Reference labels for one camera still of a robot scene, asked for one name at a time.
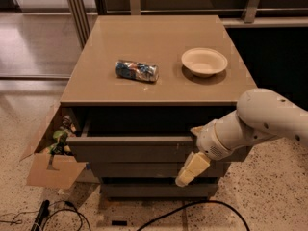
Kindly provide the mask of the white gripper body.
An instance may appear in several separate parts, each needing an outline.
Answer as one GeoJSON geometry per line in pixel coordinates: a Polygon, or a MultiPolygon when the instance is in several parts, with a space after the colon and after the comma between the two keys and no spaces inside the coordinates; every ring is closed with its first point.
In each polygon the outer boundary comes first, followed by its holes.
{"type": "Polygon", "coordinates": [[[206,125],[193,127],[191,132],[196,136],[196,147],[211,160],[221,160],[234,153],[234,147],[222,143],[222,131],[231,131],[225,118],[214,119],[206,125]]]}

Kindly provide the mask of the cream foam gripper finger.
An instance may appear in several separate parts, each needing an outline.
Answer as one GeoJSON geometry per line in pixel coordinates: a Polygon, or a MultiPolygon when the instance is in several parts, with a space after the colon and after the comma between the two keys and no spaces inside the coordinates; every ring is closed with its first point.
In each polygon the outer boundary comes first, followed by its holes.
{"type": "Polygon", "coordinates": [[[211,159],[204,153],[191,153],[185,161],[183,167],[180,169],[175,184],[178,187],[186,187],[191,181],[202,174],[211,164],[211,159]]]}

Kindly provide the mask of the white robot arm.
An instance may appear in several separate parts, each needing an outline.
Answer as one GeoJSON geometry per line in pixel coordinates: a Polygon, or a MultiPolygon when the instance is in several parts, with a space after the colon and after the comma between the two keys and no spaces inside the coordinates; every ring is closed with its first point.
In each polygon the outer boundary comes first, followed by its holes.
{"type": "Polygon", "coordinates": [[[175,179],[179,187],[189,185],[213,160],[245,146],[279,138],[308,146],[308,112],[272,90],[253,89],[240,96],[234,112],[191,132],[198,151],[188,156],[179,171],[175,179]]]}

